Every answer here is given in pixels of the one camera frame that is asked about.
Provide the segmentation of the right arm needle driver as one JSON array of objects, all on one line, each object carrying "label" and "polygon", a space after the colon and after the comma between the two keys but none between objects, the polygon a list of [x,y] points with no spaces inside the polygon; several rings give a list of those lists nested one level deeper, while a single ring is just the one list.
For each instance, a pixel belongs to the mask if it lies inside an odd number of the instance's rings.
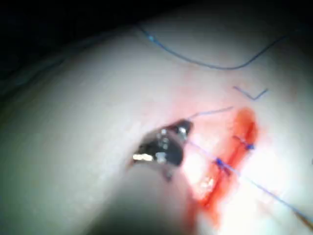
[{"label": "right arm needle driver", "polygon": [[160,128],[146,134],[133,153],[134,164],[156,164],[166,181],[183,161],[184,133],[178,128]]}]

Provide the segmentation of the right arm needle driver jaw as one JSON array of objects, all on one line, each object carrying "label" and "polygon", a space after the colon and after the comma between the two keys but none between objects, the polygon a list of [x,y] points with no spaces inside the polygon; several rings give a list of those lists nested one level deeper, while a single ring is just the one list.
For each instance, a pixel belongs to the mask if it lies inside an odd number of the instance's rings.
[{"label": "right arm needle driver jaw", "polygon": [[189,119],[180,119],[171,125],[170,129],[179,137],[182,142],[186,142],[194,124]]}]

